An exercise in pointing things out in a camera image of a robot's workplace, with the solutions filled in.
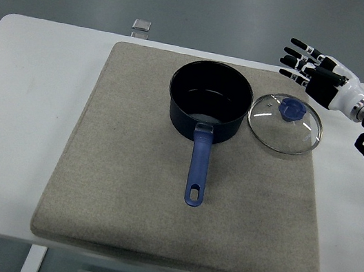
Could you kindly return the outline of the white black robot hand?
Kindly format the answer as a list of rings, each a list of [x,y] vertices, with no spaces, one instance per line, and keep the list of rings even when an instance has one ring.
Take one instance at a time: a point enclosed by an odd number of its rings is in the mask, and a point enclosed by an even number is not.
[[[325,109],[338,110],[351,121],[358,121],[358,113],[364,106],[364,89],[358,77],[330,55],[298,39],[291,39],[297,47],[286,47],[286,55],[280,62],[286,66],[279,73],[293,80]]]

